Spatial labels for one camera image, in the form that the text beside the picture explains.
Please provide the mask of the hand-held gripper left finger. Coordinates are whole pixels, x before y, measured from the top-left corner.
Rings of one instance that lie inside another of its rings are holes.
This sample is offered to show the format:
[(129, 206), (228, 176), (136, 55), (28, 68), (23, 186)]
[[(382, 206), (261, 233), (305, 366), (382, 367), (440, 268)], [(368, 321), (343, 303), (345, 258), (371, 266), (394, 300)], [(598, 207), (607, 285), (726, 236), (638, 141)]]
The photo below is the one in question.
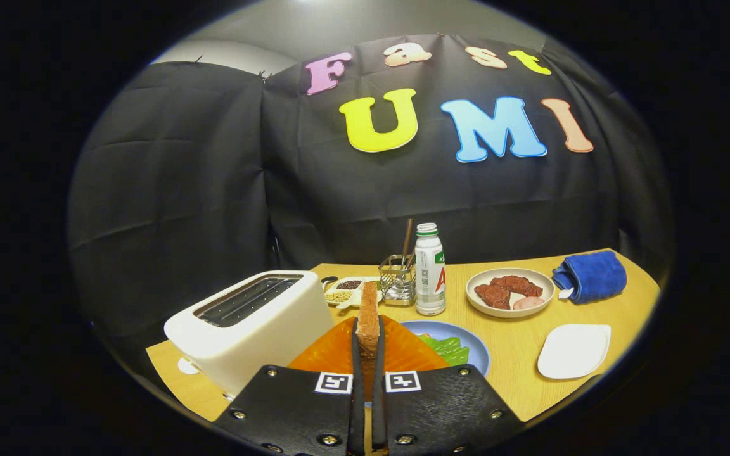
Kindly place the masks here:
[(261, 454), (365, 454), (357, 318), (347, 324), (351, 373), (266, 364), (212, 424)]

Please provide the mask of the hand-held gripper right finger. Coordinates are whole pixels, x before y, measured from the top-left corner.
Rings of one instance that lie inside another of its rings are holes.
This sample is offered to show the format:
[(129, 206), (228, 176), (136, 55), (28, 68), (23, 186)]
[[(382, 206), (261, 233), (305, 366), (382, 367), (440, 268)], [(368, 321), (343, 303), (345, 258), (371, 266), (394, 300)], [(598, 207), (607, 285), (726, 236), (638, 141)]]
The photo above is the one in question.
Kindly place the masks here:
[(525, 424), (471, 364), (383, 371), (378, 340), (371, 401), (371, 442), (389, 455), (479, 455)]

